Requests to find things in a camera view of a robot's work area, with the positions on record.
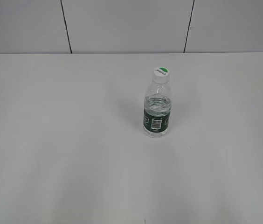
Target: gray grout line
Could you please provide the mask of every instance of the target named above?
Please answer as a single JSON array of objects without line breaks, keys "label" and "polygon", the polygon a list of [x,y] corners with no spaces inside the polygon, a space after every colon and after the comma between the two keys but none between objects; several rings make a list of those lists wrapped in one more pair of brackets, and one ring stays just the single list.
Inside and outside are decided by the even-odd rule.
[{"label": "gray grout line", "polygon": [[63,8],[62,0],[60,0],[60,4],[61,4],[64,24],[65,24],[65,30],[66,30],[67,40],[68,40],[68,44],[69,44],[69,49],[70,49],[70,53],[72,54],[71,44],[70,44],[70,40],[69,40],[69,34],[68,34],[68,30],[67,30],[67,24],[66,24],[66,19],[65,19],[65,14],[64,14],[64,8]]},{"label": "gray grout line", "polygon": [[191,16],[189,17],[188,28],[187,28],[187,37],[186,37],[186,42],[185,42],[185,44],[184,44],[183,53],[185,53],[186,47],[187,47],[187,38],[188,38],[189,29],[190,29],[190,27],[191,27],[191,21],[192,21],[192,16],[193,16],[194,5],[195,5],[195,0],[193,0]]}]

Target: water bottle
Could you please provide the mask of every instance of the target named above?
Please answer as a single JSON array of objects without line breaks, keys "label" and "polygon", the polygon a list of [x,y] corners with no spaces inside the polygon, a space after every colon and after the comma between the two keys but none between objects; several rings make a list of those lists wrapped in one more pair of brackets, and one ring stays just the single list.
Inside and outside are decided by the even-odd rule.
[{"label": "water bottle", "polygon": [[144,100],[143,128],[148,136],[159,138],[167,133],[171,99],[168,69],[162,67],[154,69],[152,82],[148,86]]}]

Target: white table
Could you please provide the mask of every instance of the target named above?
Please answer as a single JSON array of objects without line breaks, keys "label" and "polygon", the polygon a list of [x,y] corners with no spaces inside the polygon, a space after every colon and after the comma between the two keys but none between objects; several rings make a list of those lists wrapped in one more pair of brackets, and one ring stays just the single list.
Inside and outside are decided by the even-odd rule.
[{"label": "white table", "polygon": [[[146,137],[154,67],[168,135]],[[263,53],[0,55],[0,224],[263,224]]]}]

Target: bottle cap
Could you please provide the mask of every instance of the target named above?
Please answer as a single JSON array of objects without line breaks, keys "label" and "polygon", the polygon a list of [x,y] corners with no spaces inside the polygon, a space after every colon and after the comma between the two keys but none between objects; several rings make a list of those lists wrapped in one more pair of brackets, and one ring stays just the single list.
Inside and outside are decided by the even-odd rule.
[{"label": "bottle cap", "polygon": [[169,70],[166,68],[155,68],[153,74],[153,81],[159,84],[165,84],[169,81]]}]

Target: green label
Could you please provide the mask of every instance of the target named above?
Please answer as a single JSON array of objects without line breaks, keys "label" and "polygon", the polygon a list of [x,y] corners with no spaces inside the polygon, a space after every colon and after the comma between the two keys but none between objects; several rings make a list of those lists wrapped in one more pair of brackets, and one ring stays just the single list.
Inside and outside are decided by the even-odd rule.
[{"label": "green label", "polygon": [[170,117],[170,113],[162,117],[155,117],[147,113],[146,110],[144,110],[143,125],[150,132],[155,132],[155,133],[163,132],[168,128],[169,117]]}]

